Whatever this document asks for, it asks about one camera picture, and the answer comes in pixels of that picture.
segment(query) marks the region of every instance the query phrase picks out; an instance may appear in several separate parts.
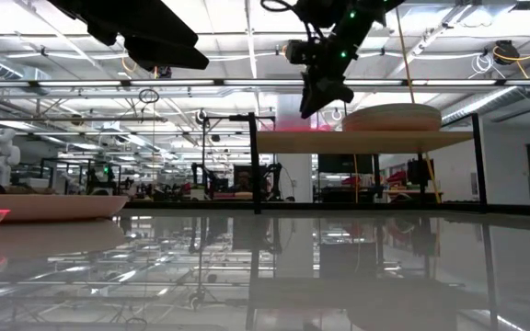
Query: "black monitor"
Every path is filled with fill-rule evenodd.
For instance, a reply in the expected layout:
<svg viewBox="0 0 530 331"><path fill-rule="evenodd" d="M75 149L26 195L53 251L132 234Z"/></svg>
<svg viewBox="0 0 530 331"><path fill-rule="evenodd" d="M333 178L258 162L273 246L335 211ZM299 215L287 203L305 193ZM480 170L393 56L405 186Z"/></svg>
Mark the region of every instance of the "black monitor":
<svg viewBox="0 0 530 331"><path fill-rule="evenodd" d="M318 172L337 174L373 174L373 156L370 154L319 154Z"/></svg>

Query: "wooden shelf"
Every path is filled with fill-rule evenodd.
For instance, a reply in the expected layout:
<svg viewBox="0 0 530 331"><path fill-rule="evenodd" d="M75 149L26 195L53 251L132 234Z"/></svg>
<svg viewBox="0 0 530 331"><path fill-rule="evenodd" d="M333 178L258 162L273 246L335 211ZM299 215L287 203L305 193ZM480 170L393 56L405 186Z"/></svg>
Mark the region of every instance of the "wooden shelf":
<svg viewBox="0 0 530 331"><path fill-rule="evenodd" d="M473 139L471 132L258 132L260 154L415 154Z"/></svg>

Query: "white robot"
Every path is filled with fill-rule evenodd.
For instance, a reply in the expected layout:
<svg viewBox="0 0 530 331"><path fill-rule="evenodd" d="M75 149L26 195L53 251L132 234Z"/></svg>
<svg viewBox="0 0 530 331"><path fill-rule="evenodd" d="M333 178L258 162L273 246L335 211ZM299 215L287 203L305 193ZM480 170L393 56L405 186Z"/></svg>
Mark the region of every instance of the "white robot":
<svg viewBox="0 0 530 331"><path fill-rule="evenodd" d="M13 129L0 129L0 185L8 187L11 177L11 166L19 164L19 148L12 144L16 136Z"/></svg>

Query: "round wooden disc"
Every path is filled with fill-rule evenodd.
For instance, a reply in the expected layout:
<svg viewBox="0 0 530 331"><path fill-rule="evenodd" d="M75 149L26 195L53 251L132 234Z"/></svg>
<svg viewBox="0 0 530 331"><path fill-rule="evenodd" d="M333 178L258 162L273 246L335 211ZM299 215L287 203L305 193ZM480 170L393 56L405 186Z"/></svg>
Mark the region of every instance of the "round wooden disc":
<svg viewBox="0 0 530 331"><path fill-rule="evenodd" d="M342 121L344 131L439 131L441 111L420 104L362 108Z"/></svg>

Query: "glass tabletop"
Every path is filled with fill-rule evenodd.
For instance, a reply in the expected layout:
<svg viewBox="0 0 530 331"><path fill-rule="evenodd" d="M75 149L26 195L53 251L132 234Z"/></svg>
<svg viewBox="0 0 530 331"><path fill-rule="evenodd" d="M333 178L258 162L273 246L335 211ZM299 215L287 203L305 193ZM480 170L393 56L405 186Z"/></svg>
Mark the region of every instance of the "glass tabletop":
<svg viewBox="0 0 530 331"><path fill-rule="evenodd" d="M4 223L3 329L530 331L530 217L127 210Z"/></svg>

